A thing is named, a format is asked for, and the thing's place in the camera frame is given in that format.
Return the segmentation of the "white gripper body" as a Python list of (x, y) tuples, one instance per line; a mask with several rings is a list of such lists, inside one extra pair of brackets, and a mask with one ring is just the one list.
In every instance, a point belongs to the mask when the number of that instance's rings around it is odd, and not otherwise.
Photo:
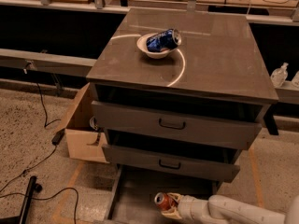
[(178, 213), (190, 224), (210, 224), (208, 201), (192, 196), (182, 196), (178, 202)]

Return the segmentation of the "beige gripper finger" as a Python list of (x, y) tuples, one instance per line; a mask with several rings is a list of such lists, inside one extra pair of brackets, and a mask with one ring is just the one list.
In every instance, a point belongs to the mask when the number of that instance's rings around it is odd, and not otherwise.
[(179, 203), (183, 196), (179, 193), (169, 192), (168, 195), (176, 202)]
[(169, 209), (167, 211), (162, 211), (161, 214), (167, 218), (171, 218), (174, 220), (182, 220), (182, 216), (179, 214), (177, 209)]

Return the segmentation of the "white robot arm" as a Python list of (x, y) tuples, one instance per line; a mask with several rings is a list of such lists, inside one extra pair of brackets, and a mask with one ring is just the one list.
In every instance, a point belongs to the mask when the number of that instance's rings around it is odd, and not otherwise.
[(164, 217), (192, 224), (299, 224), (299, 197), (295, 197), (286, 214), (222, 196), (208, 200), (178, 193), (156, 194), (155, 204)]

